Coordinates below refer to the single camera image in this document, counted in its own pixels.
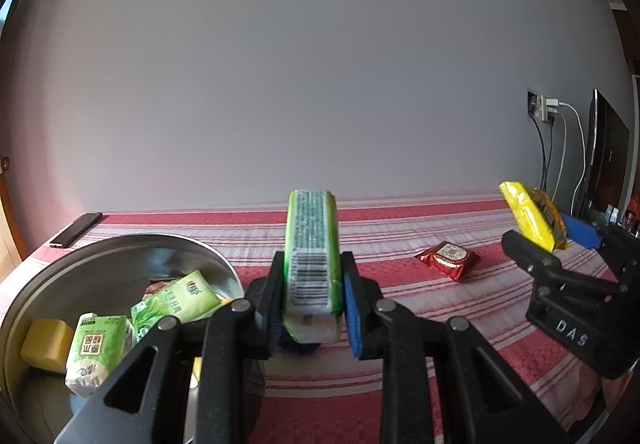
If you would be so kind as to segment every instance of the television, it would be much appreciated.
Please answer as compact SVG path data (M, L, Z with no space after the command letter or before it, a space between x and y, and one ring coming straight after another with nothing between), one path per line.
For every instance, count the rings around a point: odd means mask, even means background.
M593 90L589 107L586 170L576 197L578 216L591 220L590 211L618 207L626 173L629 130L607 99Z

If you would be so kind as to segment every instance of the black cable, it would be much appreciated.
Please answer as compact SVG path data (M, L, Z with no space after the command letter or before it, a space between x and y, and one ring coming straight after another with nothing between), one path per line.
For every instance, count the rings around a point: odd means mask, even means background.
M540 137L540 145L542 146L542 175L540 175L540 187L539 187L539 189L542 190L542 185L545 182L545 172L546 172L545 141L542 139L542 131L540 131L540 126L538 126L538 122L536 121L535 117L533 117L533 115L530 113L529 113L529 116L531 117L533 124L536 126L536 129L538 130L538 136Z
M545 182L543 184L542 190L546 193L546 180L549 176L549 166L551 166L551 152L554 150L554 124L556 123L556 118L552 115L549 115L549 122L551 123L551 128L549 128L549 155L546 158L546 170L545 170Z

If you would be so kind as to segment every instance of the red and white tablecloth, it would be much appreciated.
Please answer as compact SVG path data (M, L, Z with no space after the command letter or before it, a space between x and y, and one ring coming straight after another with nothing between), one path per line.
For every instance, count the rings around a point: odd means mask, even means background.
M385 296L437 321L468 318L564 427L575 419L578 360L525 320L531 278L503 254L513 215L494 192L338 201L340 249L351 250L363 276ZM286 205L215 211L105 215L73 248L132 233L189 236L218 249L246 285L268 272L282 249ZM442 240L473 248L481 261L456 284L414 255ZM0 318L19 290L68 250L42 246L0 284ZM565 268L603 276L594 251L572 243L558 253ZM309 356L278 353L267 363L266 398L253 443L377 443L380 361L357 361L340 341ZM428 369L434 390L433 367ZM436 423L436 432L442 428ZM440 435L437 442L442 442Z

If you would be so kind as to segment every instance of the wall socket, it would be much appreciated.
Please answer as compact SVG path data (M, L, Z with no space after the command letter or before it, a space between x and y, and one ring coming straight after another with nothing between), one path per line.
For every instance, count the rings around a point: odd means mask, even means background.
M546 97L527 91L527 112L542 122L550 122L546 109Z

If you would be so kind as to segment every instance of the black phone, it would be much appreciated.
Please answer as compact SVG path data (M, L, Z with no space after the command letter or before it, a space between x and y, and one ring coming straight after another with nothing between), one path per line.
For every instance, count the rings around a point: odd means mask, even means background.
M102 218L102 213L85 213L49 242L50 247L69 247Z

